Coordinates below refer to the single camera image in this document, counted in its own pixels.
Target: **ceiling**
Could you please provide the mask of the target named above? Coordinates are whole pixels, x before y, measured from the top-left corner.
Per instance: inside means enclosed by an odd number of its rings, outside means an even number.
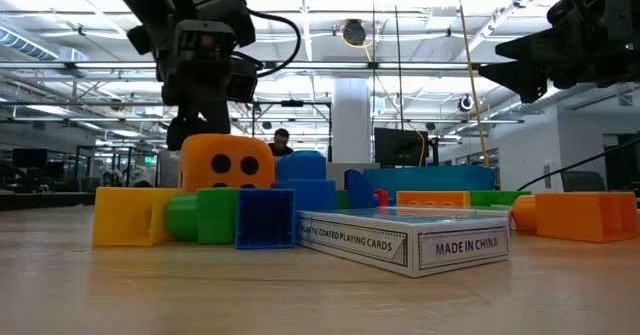
[[[410,63],[464,63],[464,32],[458,0],[247,0],[249,7],[286,17],[303,33],[303,46],[296,62],[367,63],[400,61]],[[546,12],[557,0],[462,0],[467,36],[470,39],[471,61],[474,63],[503,61],[495,55],[495,45],[522,35],[546,29]],[[42,49],[60,55],[58,60],[101,62],[146,62],[150,56],[140,56],[123,34],[140,24],[122,0],[0,0],[0,30],[8,30]],[[347,19],[358,19],[367,32],[363,48],[348,46],[340,29]],[[295,36],[284,24],[254,18],[258,41],[241,51],[261,60],[283,61],[293,51]],[[0,61],[35,61],[14,49],[0,46]],[[385,106],[376,115],[395,117],[391,102],[400,92],[404,97],[403,110],[416,118],[461,118],[457,101],[471,93],[471,82],[464,70],[414,70],[403,72],[400,82],[392,70],[381,71],[376,77],[370,70],[349,72],[345,69],[305,70],[297,68],[261,80],[256,89],[258,100],[279,101],[304,99],[330,101],[334,79],[338,76],[366,77],[370,88],[376,83],[376,96]],[[5,100],[42,99],[47,101],[104,102],[121,98],[131,102],[160,101],[161,84],[153,81],[155,73],[144,69],[93,69],[85,79],[65,77],[55,70],[0,70],[7,86],[16,88],[20,79],[38,83],[50,89],[32,91],[20,87],[5,91]],[[476,75],[475,86],[483,111],[500,106],[514,94],[495,83]],[[176,109],[141,106],[115,111],[108,107],[90,106],[67,109],[76,115],[91,117],[171,117]],[[232,105],[231,116],[246,116],[243,106]],[[300,135],[298,147],[323,148],[327,133],[322,110],[311,107],[291,109],[274,106],[264,118],[317,118],[313,122],[284,124],[292,134]],[[94,127],[104,128],[99,123]],[[140,130],[135,136],[161,137],[164,128],[150,123],[127,124],[125,129]],[[387,126],[385,123],[376,126]],[[245,131],[239,126],[234,133]]]

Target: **table surface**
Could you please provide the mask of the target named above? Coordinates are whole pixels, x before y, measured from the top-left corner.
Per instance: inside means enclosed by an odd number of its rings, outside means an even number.
[[[420,279],[296,248],[92,249],[92,207],[0,212],[9,334],[637,334],[640,240],[513,238]]]

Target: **hole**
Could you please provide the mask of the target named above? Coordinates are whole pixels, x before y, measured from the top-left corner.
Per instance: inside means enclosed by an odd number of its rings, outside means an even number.
[[[260,169],[260,163],[258,163],[258,160],[256,160],[256,158],[254,158],[253,156],[247,156],[246,158],[242,159],[240,168],[242,169],[242,172],[247,175],[255,175],[255,173],[257,173]]]
[[[218,154],[211,160],[211,168],[216,174],[224,174],[231,170],[231,159],[227,155]]]

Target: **green cylinder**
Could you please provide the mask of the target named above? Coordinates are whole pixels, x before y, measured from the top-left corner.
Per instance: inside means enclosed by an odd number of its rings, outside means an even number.
[[[196,194],[177,194],[165,211],[165,230],[175,241],[198,238],[198,199]]]

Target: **orange cube with holes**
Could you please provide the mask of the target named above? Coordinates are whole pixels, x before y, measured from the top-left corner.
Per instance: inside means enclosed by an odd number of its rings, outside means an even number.
[[[542,193],[535,197],[538,236],[596,243],[638,237],[633,193]]]
[[[468,191],[398,191],[396,206],[468,209],[471,196]]]
[[[178,192],[210,187],[270,188],[276,178],[269,146],[258,139],[220,134],[188,137],[180,153]]]

